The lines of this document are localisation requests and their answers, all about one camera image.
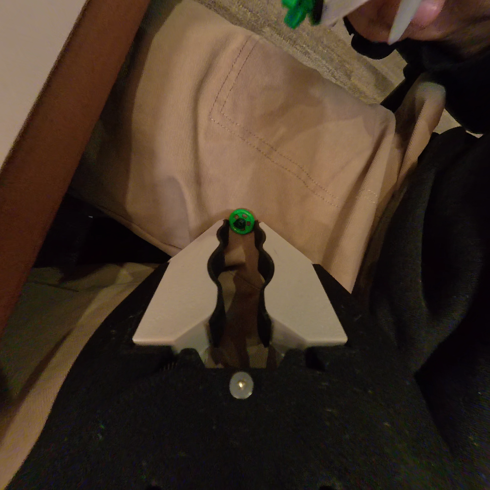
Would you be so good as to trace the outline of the small green round stud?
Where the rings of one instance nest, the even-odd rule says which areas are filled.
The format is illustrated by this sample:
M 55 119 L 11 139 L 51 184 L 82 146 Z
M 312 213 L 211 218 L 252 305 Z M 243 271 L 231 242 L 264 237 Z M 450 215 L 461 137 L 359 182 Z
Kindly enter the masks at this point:
M 247 235 L 254 230 L 255 218 L 246 209 L 236 209 L 229 216 L 229 227 L 234 233 Z

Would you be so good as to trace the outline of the person's beige pants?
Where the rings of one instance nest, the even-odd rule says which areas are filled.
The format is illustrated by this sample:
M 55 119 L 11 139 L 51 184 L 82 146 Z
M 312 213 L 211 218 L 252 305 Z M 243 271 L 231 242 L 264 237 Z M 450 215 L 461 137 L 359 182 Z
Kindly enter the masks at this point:
M 420 390 L 350 294 L 426 121 L 402 136 L 391 111 L 195 3 L 144 34 L 116 95 L 73 189 L 171 258 L 225 220 L 211 346 L 133 343 L 168 262 L 35 269 L 1 353 L 1 489 L 451 488 Z M 344 345 L 262 344 L 236 209 L 315 264 Z

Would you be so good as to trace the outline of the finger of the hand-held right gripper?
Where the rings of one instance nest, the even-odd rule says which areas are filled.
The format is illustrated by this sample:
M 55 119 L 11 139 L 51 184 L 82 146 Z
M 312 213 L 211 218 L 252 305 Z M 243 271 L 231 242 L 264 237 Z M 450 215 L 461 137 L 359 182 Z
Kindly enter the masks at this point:
M 315 25 L 332 27 L 366 1 L 315 1 Z

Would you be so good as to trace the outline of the person's right hand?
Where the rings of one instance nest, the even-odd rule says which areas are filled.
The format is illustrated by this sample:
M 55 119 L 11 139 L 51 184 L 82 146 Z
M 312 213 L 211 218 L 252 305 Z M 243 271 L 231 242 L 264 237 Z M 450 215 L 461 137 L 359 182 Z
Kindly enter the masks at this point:
M 395 28 L 400 6 L 401 1 L 368 1 L 347 19 L 360 35 L 373 42 L 437 42 L 461 56 L 489 47 L 489 1 L 420 1 L 403 31 Z

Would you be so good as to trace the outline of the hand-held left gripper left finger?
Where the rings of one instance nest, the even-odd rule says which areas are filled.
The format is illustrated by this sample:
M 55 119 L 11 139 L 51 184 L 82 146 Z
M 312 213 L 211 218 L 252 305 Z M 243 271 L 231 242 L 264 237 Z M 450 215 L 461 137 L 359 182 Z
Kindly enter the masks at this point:
M 168 261 L 164 275 L 136 329 L 138 346 L 208 349 L 209 320 L 218 301 L 218 286 L 208 261 L 218 248 L 219 220 Z

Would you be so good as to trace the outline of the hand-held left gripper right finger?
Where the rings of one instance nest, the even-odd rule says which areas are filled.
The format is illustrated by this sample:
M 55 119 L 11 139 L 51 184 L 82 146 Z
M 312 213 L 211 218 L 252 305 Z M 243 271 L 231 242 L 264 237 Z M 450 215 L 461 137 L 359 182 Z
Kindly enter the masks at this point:
M 255 224 L 254 240 L 264 280 L 257 313 L 262 344 L 280 354 L 344 345 L 347 335 L 315 264 L 264 223 Z

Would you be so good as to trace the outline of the green curved leaf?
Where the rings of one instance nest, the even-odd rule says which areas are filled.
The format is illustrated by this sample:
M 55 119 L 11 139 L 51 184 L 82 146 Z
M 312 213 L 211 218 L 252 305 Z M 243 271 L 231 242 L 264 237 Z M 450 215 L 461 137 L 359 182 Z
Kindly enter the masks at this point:
M 299 27 L 305 19 L 309 19 L 312 26 L 321 22 L 324 1 L 281 1 L 286 9 L 284 23 L 291 29 Z

